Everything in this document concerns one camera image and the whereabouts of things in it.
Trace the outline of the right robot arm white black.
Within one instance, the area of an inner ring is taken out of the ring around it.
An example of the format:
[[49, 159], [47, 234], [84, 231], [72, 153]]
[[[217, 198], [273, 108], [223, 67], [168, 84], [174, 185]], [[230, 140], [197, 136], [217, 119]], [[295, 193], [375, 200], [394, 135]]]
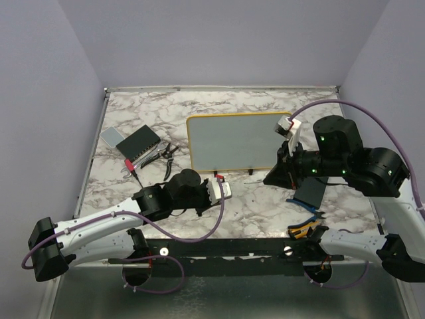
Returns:
[[313, 260], [354, 257], [381, 265], [404, 282], [424, 282], [424, 218], [415, 207], [413, 174], [401, 157], [387, 148], [364, 147], [356, 123], [341, 116], [314, 123], [316, 151], [303, 149], [300, 127], [300, 121], [287, 116], [276, 123], [275, 132], [286, 140], [264, 184], [297, 190], [308, 177], [341, 177], [370, 198], [395, 228], [387, 235], [366, 236], [318, 226], [305, 240], [306, 255]]

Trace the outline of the yellow framed whiteboard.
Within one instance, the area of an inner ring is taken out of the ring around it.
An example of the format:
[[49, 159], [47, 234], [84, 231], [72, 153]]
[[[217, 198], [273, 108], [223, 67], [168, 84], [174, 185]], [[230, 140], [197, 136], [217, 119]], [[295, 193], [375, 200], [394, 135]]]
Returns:
[[187, 118], [191, 167], [197, 172], [270, 169], [284, 141], [274, 126], [287, 112], [194, 115]]

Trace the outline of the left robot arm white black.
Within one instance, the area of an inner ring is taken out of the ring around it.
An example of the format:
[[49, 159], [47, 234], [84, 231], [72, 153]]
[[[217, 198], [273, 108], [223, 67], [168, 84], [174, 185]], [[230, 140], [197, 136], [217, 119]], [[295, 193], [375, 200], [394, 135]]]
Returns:
[[203, 212], [223, 205], [225, 188], [219, 179], [201, 179], [192, 169], [184, 169], [169, 181], [144, 187], [121, 203], [88, 217], [55, 223], [50, 217], [36, 222], [29, 237], [29, 252], [22, 268], [32, 270], [38, 282], [63, 275], [70, 267], [102, 259], [142, 261], [147, 247], [138, 229], [157, 225], [174, 210]]

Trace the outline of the white marker pen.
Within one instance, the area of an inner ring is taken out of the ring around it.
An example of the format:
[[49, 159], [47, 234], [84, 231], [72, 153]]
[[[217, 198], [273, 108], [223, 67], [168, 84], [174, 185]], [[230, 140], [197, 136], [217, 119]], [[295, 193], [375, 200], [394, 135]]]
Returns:
[[244, 182], [244, 185], [252, 185], [252, 184], [256, 184], [256, 183], [263, 183], [263, 180], [262, 179], [258, 179], [256, 181]]

